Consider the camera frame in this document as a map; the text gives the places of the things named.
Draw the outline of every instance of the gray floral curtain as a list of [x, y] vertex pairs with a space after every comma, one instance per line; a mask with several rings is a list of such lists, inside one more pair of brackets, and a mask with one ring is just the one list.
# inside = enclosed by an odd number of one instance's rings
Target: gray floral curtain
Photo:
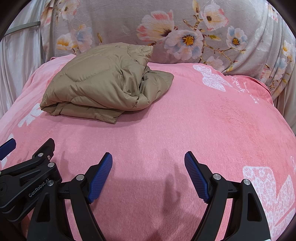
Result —
[[295, 66], [295, 37], [266, 0], [46, 0], [41, 31], [46, 60], [114, 42], [153, 45], [152, 62], [248, 75], [274, 100]]

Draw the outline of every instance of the pink blanket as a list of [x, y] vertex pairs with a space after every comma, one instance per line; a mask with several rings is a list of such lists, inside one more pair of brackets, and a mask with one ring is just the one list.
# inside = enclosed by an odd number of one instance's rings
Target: pink blanket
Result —
[[[2, 169], [30, 159], [50, 137], [56, 143], [52, 161], [63, 181], [85, 173], [110, 152], [113, 168], [91, 205], [107, 241], [185, 241], [206, 208], [184, 166], [184, 154], [191, 150], [227, 180], [250, 179], [272, 240], [279, 237], [295, 214], [296, 137], [263, 84], [223, 76], [202, 64], [149, 63], [175, 76], [170, 90], [149, 108], [125, 112], [115, 125], [50, 116], [39, 108], [42, 95], [73, 57], [55, 58], [37, 69], [0, 119], [0, 143], [11, 137], [17, 142]], [[223, 238], [230, 206], [217, 240]], [[70, 202], [67, 210], [74, 238], [81, 240]]]

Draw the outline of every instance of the folded puffer jacket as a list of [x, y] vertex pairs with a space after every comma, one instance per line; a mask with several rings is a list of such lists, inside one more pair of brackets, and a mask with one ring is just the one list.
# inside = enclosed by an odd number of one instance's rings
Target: folded puffer jacket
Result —
[[68, 62], [50, 82], [41, 110], [116, 123], [124, 111], [141, 110], [160, 98], [174, 76], [152, 71], [152, 46], [125, 43], [93, 47]]

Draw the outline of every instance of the blue gripper pad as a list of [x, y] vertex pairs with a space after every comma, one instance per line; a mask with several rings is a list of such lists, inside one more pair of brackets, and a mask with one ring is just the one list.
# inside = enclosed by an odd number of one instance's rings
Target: blue gripper pad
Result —
[[204, 202], [207, 203], [208, 200], [210, 199], [210, 195], [208, 193], [208, 183], [205, 180], [200, 169], [197, 167], [193, 158], [189, 154], [189, 152], [185, 154], [184, 162], [185, 162], [185, 167], [187, 169], [187, 172], [198, 194], [198, 197], [203, 199]]
[[89, 184], [89, 194], [87, 196], [87, 199], [91, 203], [100, 196], [100, 193], [112, 168], [112, 164], [112, 155], [108, 153], [105, 156], [105, 159], [102, 160], [101, 166], [99, 167], [98, 171], [94, 175], [94, 178]]
[[17, 144], [13, 138], [0, 146], [0, 161], [7, 157], [7, 155], [10, 154], [16, 148], [16, 146]]

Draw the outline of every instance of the gray strap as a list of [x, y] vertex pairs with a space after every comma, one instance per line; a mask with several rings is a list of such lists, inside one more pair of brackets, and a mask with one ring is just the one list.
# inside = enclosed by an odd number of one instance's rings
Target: gray strap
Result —
[[22, 25], [19, 25], [19, 26], [16, 26], [14, 28], [10, 28], [6, 31], [5, 35], [8, 35], [8, 34], [11, 34], [11, 33], [14, 33], [16, 31], [19, 31], [19, 30], [22, 30], [22, 29], [26, 29], [26, 28], [30, 28], [30, 27], [35, 27], [35, 26], [40, 26], [40, 21], [38, 22], [32, 22], [32, 23], [26, 23], [26, 24], [22, 24]]

